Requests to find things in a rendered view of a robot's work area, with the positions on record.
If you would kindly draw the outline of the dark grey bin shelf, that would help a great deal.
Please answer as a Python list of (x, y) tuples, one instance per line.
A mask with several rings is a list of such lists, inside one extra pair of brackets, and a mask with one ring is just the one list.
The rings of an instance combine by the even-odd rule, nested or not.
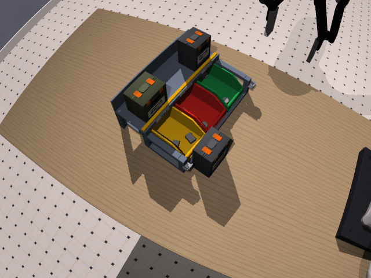
[[(188, 29), (189, 30), (189, 29)], [(183, 34), (185, 34), (186, 30)], [(223, 119), (216, 126), (219, 130), (227, 118), (231, 115), (234, 109), (238, 106), (241, 100), (245, 97), (250, 89), (253, 89), (256, 82), (251, 77), (247, 76), (238, 69), (225, 63), (219, 59), (217, 54), (194, 78), (193, 80), (171, 101), (171, 103), (158, 115), (158, 117), (147, 127), (143, 132), (141, 128), (146, 124), (143, 120), (128, 111), (123, 92), (145, 71), (157, 77), (166, 83), (166, 90), (168, 99), (173, 95), (177, 89), (195, 72), (186, 66), (178, 63), (177, 40), (183, 35), (181, 34), (169, 46), (160, 52), (153, 60), (151, 60), (136, 76), (134, 76), (111, 100), (112, 107), (116, 114), (120, 127), (123, 129), (129, 125), (131, 128), (142, 134), (144, 143), (147, 147), (164, 158), (167, 162), (179, 169), (181, 172), (189, 171), (192, 168), (192, 157), (187, 161), (187, 157), (172, 148), (166, 142), (162, 141), (156, 135), (150, 132), (155, 124), (166, 114), (166, 112), (173, 106), (173, 104), (189, 89), (189, 87), (213, 64), (224, 68), (239, 79), (243, 80), (243, 93), (240, 98), (233, 105), (233, 107), (224, 114)], [(251, 81), (252, 80), (252, 81)], [(127, 121), (127, 122), (126, 122)]]

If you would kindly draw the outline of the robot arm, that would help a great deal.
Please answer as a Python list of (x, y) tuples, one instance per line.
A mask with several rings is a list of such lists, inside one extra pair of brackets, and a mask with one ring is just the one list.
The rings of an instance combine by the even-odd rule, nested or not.
[[(361, 219), (361, 224), (363, 226), (367, 226), (371, 230), (371, 202), (370, 202), (370, 205), (369, 205), (365, 215)], [(371, 278), (371, 261), (370, 261), (370, 264), (369, 264), (369, 267), (368, 267), (366, 278)]]

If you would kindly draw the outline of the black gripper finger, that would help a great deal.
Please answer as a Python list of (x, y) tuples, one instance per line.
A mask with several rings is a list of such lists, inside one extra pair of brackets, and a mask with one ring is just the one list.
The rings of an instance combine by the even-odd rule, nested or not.
[(283, 1), (284, 0), (259, 0), (260, 3), (265, 4), (268, 7), (266, 15), (267, 24), (265, 27), (264, 36), (268, 37), (269, 34), (272, 33), (278, 14), (278, 5)]
[(316, 50), (318, 51), (322, 46), (324, 40), (334, 43), (339, 28), (341, 19), (344, 13), (344, 8), (347, 6), (350, 0), (336, 0), (336, 5), (332, 25), (330, 31), (328, 31), (327, 25), (327, 14), (326, 14), (326, 0), (314, 0), (316, 18), (317, 18), (317, 32), (318, 35), (314, 41), (311, 51), (308, 55), (306, 62), (310, 63)]

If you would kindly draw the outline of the yellow open bin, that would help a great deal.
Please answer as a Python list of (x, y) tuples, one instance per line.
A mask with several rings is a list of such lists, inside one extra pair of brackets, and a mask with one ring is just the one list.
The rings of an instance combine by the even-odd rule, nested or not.
[[(151, 129), (151, 132), (187, 157), (188, 161), (192, 157), (192, 150), (205, 135), (205, 132), (200, 128), (195, 120), (174, 106), (172, 106), (166, 114), (161, 117), (161, 119)], [(185, 135), (189, 132), (196, 138), (196, 141), (192, 144), (190, 144), (185, 138)], [(178, 149), (172, 144), (173, 140), (180, 141)]]

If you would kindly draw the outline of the yellow flat bar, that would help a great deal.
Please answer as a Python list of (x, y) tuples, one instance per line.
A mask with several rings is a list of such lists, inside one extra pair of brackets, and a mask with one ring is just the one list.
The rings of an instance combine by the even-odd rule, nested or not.
[(171, 101), (193, 80), (193, 78), (217, 55), (214, 52), (181, 86), (180, 88), (168, 99), (163, 106), (154, 114), (154, 116), (143, 126), (143, 132), (147, 127), (158, 117), (158, 115), (171, 103)]

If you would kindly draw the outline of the red bin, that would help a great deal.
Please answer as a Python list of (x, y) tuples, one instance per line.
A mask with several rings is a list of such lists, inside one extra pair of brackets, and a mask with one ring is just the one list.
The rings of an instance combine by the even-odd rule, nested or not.
[[(205, 133), (212, 126), (216, 128), (225, 111), (224, 105), (214, 94), (196, 83), (191, 85), (173, 106), (195, 120)], [(208, 128), (202, 122), (207, 122)]]

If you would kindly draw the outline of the green open bin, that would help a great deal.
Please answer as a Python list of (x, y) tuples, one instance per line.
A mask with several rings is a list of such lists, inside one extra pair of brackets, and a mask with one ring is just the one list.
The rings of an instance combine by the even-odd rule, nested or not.
[[(214, 94), (224, 105), (226, 112), (228, 112), (240, 98), (242, 85), (232, 73), (215, 63), (205, 72), (208, 73), (208, 77), (204, 79), (200, 76), (195, 83)], [(223, 97), (229, 99), (228, 104), (225, 103)]]

